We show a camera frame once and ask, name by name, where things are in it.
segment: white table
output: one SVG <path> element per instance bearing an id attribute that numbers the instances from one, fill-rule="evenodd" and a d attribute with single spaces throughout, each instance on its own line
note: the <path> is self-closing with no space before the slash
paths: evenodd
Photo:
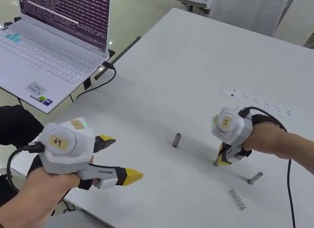
<path id="1" fill-rule="evenodd" d="M 220 141 L 210 124 L 224 106 L 241 105 L 220 94 L 224 86 L 240 86 L 309 116 L 313 51 L 173 9 L 115 66 L 112 83 L 80 97 L 56 122 L 85 117 L 96 134 L 117 140 L 95 155 L 95 163 L 134 168 L 144 177 L 128 187 L 74 189 L 68 201 L 117 228 L 292 227 L 288 162 L 254 152 L 215 168 Z M 95 85 L 111 75 L 106 72 Z M 279 120 L 314 140 L 313 117 Z M 182 139 L 175 149 L 178 132 Z M 31 159 L 22 153 L 12 168 L 26 174 Z M 254 186 L 241 179 L 259 171 L 265 176 Z M 247 209 L 238 210 L 231 189 Z M 297 227 L 312 227 L 314 177 L 295 162 L 291 190 Z"/>

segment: laptop keyboard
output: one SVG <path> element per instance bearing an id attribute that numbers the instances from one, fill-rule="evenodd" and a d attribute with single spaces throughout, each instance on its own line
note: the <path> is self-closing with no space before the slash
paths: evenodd
<path id="1" fill-rule="evenodd" d="M 26 32 L 0 30 L 0 47 L 37 65 L 46 72 L 74 84 L 100 59 L 81 57 L 73 51 Z"/>

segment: forearm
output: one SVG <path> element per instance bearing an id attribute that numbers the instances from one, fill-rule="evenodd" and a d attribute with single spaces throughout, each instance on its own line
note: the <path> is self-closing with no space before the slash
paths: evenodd
<path id="1" fill-rule="evenodd" d="M 4 228 L 39 228 L 62 196 L 49 195 L 36 189 L 20 192 L 0 208 L 0 223 Z"/>
<path id="2" fill-rule="evenodd" d="M 295 160 L 314 175 L 314 142 L 299 135 L 286 133 L 281 139 L 282 154 Z"/>

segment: power strip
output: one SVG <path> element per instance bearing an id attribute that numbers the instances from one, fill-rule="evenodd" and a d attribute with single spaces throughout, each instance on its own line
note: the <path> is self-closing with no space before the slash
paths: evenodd
<path id="1" fill-rule="evenodd" d="M 236 99 L 245 103 L 248 106 L 255 106 L 261 108 L 272 114 L 285 117 L 289 120 L 298 121 L 296 110 L 289 107 L 284 107 L 280 104 L 271 103 L 265 99 L 259 98 L 253 94 L 246 94 L 235 88 L 224 87 L 221 94 Z"/>

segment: metal bolt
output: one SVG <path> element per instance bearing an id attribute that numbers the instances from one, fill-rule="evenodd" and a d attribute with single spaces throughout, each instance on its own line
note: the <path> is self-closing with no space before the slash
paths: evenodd
<path id="1" fill-rule="evenodd" d="M 262 172 L 257 173 L 252 179 L 248 179 L 247 183 L 249 185 L 254 185 L 254 183 L 263 176 Z"/>
<path id="2" fill-rule="evenodd" d="M 172 143 L 172 146 L 173 146 L 174 148 L 177 148 L 178 145 L 179 145 L 180 140 L 181 140 L 181 134 L 178 133 L 178 134 L 176 135 L 176 137 L 175 137 L 175 140 L 174 140 L 173 143 Z"/>

